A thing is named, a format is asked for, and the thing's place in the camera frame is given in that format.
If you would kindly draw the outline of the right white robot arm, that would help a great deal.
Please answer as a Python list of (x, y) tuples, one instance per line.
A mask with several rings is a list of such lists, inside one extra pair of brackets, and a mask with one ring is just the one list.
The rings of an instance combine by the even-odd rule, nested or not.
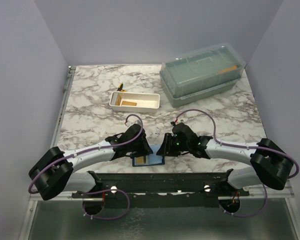
[(198, 136), (184, 123), (176, 124), (171, 133), (164, 135), (158, 156), (178, 157), (187, 152), (196, 158), (223, 159), (246, 164), (245, 168), (228, 170), (220, 183), (220, 191), (231, 196), (238, 189), (263, 184), (282, 190), (295, 163), (272, 140), (262, 138), (254, 143), (218, 141), (212, 136)]

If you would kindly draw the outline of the blue card holder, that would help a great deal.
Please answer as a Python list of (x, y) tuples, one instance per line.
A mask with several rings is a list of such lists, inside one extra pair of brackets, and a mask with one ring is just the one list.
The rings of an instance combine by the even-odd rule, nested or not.
[(164, 156), (159, 156), (156, 155), (157, 151), (159, 150), (161, 145), (151, 145), (150, 148), (153, 151), (152, 154), (150, 155), (145, 155), (148, 156), (148, 164), (147, 165), (135, 165), (135, 158), (132, 159), (132, 166), (133, 167), (147, 167), (147, 166), (160, 166), (165, 164), (165, 157)]

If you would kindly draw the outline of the white rectangular tray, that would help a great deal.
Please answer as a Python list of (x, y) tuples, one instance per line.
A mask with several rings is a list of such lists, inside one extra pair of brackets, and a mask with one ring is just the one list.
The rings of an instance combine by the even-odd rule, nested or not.
[[(122, 101), (135, 102), (137, 106), (111, 105), (111, 98), (114, 92), (120, 93), (121, 103)], [(114, 92), (110, 95), (109, 106), (117, 112), (156, 113), (160, 107), (160, 95), (157, 93)]]

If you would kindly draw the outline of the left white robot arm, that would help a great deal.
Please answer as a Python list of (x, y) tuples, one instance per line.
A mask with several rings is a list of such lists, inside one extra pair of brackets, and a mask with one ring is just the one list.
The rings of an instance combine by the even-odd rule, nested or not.
[(28, 175), (31, 194), (40, 194), (44, 201), (51, 200), (62, 192), (85, 192), (94, 198), (100, 194), (101, 185), (96, 174), (79, 172), (101, 162), (110, 162), (123, 157), (138, 158), (151, 155), (145, 130), (139, 124), (131, 125), (125, 132), (77, 150), (62, 151), (50, 148), (30, 169)]

